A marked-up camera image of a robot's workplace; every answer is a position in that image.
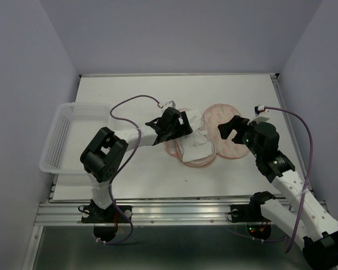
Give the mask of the white plastic basket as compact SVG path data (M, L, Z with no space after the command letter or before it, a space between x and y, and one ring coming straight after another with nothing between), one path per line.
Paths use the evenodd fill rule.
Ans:
M85 174L80 156L95 134L110 122L107 103L72 102L57 108L39 168L52 174Z

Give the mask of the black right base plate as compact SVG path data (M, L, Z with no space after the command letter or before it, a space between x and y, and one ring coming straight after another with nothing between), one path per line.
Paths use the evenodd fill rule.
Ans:
M251 204L234 204L230 205L229 208L227 220L232 223L255 223L264 220L259 206L252 206Z

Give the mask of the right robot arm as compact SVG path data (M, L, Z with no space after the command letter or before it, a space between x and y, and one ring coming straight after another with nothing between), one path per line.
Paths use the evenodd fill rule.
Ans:
M286 155L279 150L279 134L274 125L239 115L218 125L222 139L232 131L232 141L245 145L254 155L259 172L292 206L285 208L268 191L257 192L250 202L231 208L232 222L274 222L302 250L311 269L338 266L338 221L330 216L302 180Z

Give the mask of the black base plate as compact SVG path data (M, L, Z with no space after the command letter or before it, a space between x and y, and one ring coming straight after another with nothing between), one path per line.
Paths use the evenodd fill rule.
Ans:
M82 214L82 223L129 223L128 219L131 219L131 217L125 218L113 205L107 209L102 209L96 204L80 205L78 211Z
M230 205L229 208L227 220L232 223L255 223L264 220L259 206L252 206L251 204L234 204Z

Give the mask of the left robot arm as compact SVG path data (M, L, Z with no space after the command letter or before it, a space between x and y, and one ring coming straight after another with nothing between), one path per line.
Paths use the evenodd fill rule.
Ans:
M119 131L108 127L99 129L80 156L80 162L91 178L96 217L107 222L114 216L109 187L119 172L126 152L134 153L139 147L155 146L192 134L193 131L187 113L173 107L168 107L162 116L141 127Z

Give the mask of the white bra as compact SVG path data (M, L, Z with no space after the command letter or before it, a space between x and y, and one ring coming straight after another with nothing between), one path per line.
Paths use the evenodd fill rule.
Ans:
M206 137L207 131L201 131L202 114L199 110L180 109L185 112L192 128L192 133L175 139L178 155L183 163L202 165L213 157L215 148Z

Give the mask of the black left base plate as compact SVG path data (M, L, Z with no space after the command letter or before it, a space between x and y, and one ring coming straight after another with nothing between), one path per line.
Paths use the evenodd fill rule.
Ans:
M125 218L113 205L107 209L102 209L96 204L80 205L78 211L82 214L82 223L129 223L128 219L131 219L131 217Z

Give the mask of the aluminium front rail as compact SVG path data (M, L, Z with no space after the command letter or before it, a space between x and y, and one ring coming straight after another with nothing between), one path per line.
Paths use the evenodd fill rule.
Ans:
M134 226L223 226L232 205L246 204L248 199L224 198L204 200L120 200L132 206ZM89 226L81 221L79 203L45 203L38 207L36 226Z

